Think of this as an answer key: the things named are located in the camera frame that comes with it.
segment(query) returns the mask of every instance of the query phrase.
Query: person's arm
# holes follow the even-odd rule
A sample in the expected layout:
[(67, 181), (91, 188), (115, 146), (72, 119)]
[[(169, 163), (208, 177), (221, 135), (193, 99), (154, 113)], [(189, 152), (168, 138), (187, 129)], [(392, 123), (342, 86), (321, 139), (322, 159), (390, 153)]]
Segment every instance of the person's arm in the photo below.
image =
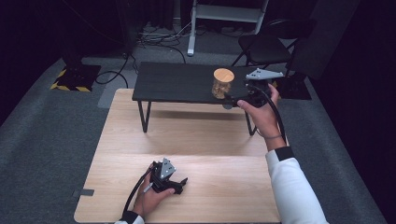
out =
[(271, 150), (265, 158), (282, 223), (328, 223), (291, 147)]
[(132, 211), (124, 212), (122, 218), (115, 224), (144, 224), (144, 216), (153, 212), (162, 200), (175, 193), (174, 189), (166, 189), (160, 193), (155, 192), (149, 184), (150, 174), (151, 172), (146, 175), (145, 180), (137, 191)]
[[(279, 93), (268, 86), (271, 100), (277, 105)], [(245, 101), (238, 101), (238, 105), (252, 117), (267, 145), (265, 158), (281, 222), (327, 223), (315, 192), (280, 134), (271, 106), (256, 108)]]

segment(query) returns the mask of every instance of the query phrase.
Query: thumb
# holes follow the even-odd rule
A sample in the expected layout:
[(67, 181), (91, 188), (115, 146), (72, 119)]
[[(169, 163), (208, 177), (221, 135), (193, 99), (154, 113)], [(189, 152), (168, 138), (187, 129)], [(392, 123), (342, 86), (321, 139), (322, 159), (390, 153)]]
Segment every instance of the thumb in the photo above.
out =
[(238, 104), (239, 107), (241, 107), (242, 109), (244, 109), (248, 114), (250, 114), (251, 110), (252, 110), (252, 105), (250, 105), (248, 102), (244, 101), (244, 100), (238, 100), (238, 102), (236, 102)]
[(158, 196), (159, 196), (160, 200), (163, 200), (163, 199), (171, 196), (174, 193), (175, 193), (174, 189), (167, 189), (167, 190), (160, 192)]

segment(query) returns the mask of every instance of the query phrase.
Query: yellow and black tape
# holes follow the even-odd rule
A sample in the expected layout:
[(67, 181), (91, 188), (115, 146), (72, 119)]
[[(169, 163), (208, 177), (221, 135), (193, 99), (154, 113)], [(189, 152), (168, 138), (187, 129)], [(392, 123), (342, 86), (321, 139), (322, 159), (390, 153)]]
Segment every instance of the yellow and black tape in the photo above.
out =
[(59, 76), (55, 79), (50, 89), (61, 91), (92, 91), (91, 86), (76, 86), (72, 83), (67, 83), (67, 81), (65, 81), (65, 76), (67, 76), (66, 68), (64, 68)]

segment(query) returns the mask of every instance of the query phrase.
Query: left hand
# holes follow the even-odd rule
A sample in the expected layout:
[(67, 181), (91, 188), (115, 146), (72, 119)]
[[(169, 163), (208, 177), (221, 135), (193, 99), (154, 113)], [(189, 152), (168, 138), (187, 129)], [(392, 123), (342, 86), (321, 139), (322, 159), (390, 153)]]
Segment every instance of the left hand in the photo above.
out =
[(160, 202), (175, 193), (174, 189), (166, 189), (157, 193), (152, 188), (150, 188), (146, 193), (143, 192), (143, 190), (149, 185), (150, 176), (151, 172), (146, 175), (145, 180), (142, 185), (140, 185), (139, 190), (137, 191), (136, 200), (134, 201), (134, 209), (132, 210), (141, 217), (150, 214), (155, 210)]

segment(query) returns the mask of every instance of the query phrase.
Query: light wood tabletop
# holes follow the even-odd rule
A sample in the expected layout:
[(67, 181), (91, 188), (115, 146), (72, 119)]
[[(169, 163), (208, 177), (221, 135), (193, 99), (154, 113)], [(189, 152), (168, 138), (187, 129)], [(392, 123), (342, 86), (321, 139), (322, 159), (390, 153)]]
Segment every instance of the light wood tabletop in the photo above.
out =
[(154, 102), (150, 128), (143, 133), (132, 95), (127, 89), (115, 94), (84, 185), (94, 193), (80, 196), (77, 222), (120, 219), (140, 176), (163, 158), (177, 168), (172, 181), (189, 180), (180, 195), (146, 217), (147, 223), (279, 222), (265, 143), (248, 134), (242, 109)]

